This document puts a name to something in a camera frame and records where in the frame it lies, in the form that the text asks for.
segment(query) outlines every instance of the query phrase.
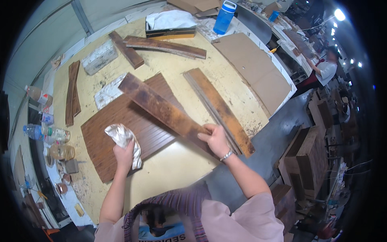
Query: light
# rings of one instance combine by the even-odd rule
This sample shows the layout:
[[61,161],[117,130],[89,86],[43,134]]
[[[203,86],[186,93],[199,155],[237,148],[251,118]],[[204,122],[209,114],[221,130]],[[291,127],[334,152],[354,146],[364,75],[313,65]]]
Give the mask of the light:
[[339,21],[343,21],[345,19],[345,15],[340,9],[336,9],[335,16]]

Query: person's right hand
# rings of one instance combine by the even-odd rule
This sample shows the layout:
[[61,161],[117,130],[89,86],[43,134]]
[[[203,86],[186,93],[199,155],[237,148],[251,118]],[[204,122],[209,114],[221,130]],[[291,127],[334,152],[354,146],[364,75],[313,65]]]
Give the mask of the person's right hand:
[[207,142],[214,154],[216,154],[219,158],[223,158],[230,151],[226,142],[224,128],[215,124],[205,124],[203,127],[210,131],[211,135],[198,133],[197,137],[200,140]]

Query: concrete floor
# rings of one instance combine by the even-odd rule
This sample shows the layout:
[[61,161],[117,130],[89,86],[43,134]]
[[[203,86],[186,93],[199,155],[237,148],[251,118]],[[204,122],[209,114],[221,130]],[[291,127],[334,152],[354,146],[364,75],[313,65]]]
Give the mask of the concrete floor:
[[[251,169],[258,172],[268,185],[274,183],[279,176],[273,169],[274,163],[283,155],[296,135],[301,124],[312,125],[305,108],[308,104],[309,92],[289,100],[269,123],[252,138],[255,153],[248,159],[239,156]],[[247,199],[239,188],[234,177],[224,164],[217,166],[212,173],[201,181],[206,181],[213,200],[226,204],[233,212]]]

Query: plastic bottle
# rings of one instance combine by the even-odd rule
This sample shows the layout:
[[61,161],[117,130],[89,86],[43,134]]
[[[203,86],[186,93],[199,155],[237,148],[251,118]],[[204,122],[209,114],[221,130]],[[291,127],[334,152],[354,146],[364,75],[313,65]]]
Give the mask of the plastic bottle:
[[270,23],[274,22],[274,20],[278,17],[278,15],[279,15],[279,12],[273,10],[273,13],[269,17],[269,22]]
[[31,99],[37,101],[38,103],[44,104],[46,106],[51,106],[52,96],[42,92],[41,89],[34,86],[26,86],[24,90],[27,92],[27,95]]
[[70,131],[57,127],[42,125],[42,134],[52,136],[55,140],[67,142],[70,140]]
[[236,10],[236,4],[225,0],[222,5],[222,9],[219,10],[219,14],[216,18],[216,22],[214,25],[214,32],[217,34],[225,34],[228,26],[233,19],[234,13]]
[[43,154],[57,160],[71,160],[75,157],[75,148],[70,145],[53,144],[51,148],[45,148]]
[[24,134],[27,134],[28,137],[35,140],[43,140],[44,135],[41,131],[41,126],[36,124],[27,124],[23,126]]

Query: silver bracelet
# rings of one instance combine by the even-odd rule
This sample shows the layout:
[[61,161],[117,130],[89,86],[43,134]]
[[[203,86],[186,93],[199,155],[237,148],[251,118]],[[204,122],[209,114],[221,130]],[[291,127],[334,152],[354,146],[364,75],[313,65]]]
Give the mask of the silver bracelet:
[[220,161],[224,161],[225,159],[229,158],[233,153],[234,152],[230,149],[230,151],[222,159],[220,159]]

